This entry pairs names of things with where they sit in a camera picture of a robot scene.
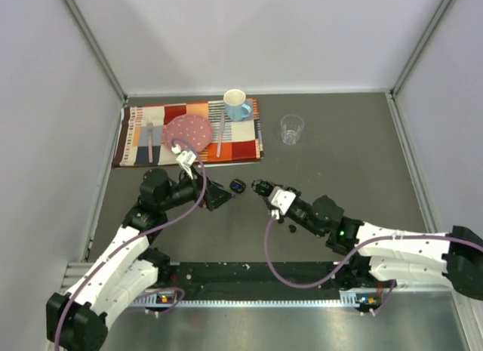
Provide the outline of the glossy black earbud charging case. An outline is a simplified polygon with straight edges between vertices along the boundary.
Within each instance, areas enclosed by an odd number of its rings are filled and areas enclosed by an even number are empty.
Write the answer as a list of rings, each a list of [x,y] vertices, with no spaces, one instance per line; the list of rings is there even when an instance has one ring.
[[[231,181],[229,188],[237,194],[242,194],[246,190],[246,184],[239,179],[234,179]]]

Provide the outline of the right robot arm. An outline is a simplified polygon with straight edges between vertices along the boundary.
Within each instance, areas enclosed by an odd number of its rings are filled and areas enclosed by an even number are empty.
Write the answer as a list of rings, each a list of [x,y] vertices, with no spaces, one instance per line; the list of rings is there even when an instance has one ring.
[[[314,236],[325,237],[326,247],[343,256],[327,275],[311,283],[287,280],[267,260],[272,274],[289,287],[309,289],[333,282],[351,289],[378,282],[422,282],[482,299],[482,239],[468,227],[437,233],[384,228],[345,216],[328,196],[308,203],[297,189],[262,179],[254,180],[251,188],[269,209],[268,226],[292,220]]]

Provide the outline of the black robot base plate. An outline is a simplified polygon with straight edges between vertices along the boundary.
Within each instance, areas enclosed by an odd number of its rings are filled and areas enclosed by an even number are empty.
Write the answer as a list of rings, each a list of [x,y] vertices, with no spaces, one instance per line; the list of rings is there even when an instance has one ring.
[[[280,282],[263,262],[186,262],[172,265],[159,285],[182,288],[185,300],[295,301],[335,299],[359,283],[342,269],[322,285],[296,289]]]

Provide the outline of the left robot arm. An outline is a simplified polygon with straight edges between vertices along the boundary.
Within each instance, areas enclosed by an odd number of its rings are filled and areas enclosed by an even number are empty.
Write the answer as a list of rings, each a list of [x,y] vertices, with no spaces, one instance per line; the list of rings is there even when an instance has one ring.
[[[171,221],[167,212],[187,203],[213,211],[233,198],[197,171],[177,181],[155,168],[143,175],[140,194],[107,249],[63,293],[46,303],[47,339],[56,349],[99,350],[117,318],[150,287],[171,279],[170,258],[152,248]]]

